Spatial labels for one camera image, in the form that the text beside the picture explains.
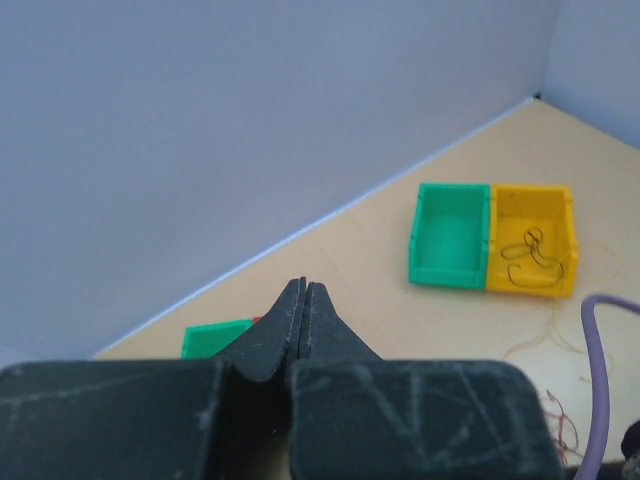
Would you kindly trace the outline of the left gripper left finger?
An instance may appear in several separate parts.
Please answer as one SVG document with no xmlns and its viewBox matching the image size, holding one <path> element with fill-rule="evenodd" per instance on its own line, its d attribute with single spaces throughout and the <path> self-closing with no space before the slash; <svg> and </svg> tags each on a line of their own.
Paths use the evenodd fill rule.
<svg viewBox="0 0 640 480">
<path fill-rule="evenodd" d="M 219 479 L 289 423 L 306 282 L 200 360 L 42 361 L 1 373 L 5 479 Z"/>
</svg>

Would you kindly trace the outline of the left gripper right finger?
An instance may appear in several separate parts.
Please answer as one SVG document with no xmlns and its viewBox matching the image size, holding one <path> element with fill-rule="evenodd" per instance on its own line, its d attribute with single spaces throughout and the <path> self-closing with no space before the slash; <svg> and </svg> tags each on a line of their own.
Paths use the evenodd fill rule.
<svg viewBox="0 0 640 480">
<path fill-rule="evenodd" d="M 291 368 L 296 479 L 560 479 L 534 385 L 494 360 L 384 360 L 311 283 Z"/>
</svg>

